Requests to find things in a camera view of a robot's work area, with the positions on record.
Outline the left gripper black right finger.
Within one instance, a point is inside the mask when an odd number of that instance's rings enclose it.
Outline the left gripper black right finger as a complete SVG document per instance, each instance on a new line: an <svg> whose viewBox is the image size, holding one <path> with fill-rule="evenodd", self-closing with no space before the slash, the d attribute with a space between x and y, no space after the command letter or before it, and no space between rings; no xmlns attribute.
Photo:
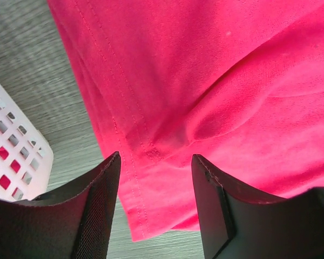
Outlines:
<svg viewBox="0 0 324 259"><path fill-rule="evenodd" d="M324 187L289 199L192 158L205 258L324 258Z"/></svg>

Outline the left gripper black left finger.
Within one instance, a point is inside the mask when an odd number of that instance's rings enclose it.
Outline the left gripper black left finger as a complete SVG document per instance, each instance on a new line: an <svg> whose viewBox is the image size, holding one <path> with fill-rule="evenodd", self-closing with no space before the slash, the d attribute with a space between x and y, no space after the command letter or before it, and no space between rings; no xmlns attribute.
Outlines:
<svg viewBox="0 0 324 259"><path fill-rule="evenodd" d="M0 200L0 258L106 258L121 157L33 200Z"/></svg>

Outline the pink red t-shirt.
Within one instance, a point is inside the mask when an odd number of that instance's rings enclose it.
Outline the pink red t-shirt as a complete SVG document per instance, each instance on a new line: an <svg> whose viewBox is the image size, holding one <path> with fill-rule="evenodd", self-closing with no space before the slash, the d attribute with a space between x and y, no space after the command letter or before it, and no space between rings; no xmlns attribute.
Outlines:
<svg viewBox="0 0 324 259"><path fill-rule="evenodd" d="M132 240L199 229L193 154L324 186L324 1L49 1Z"/></svg>

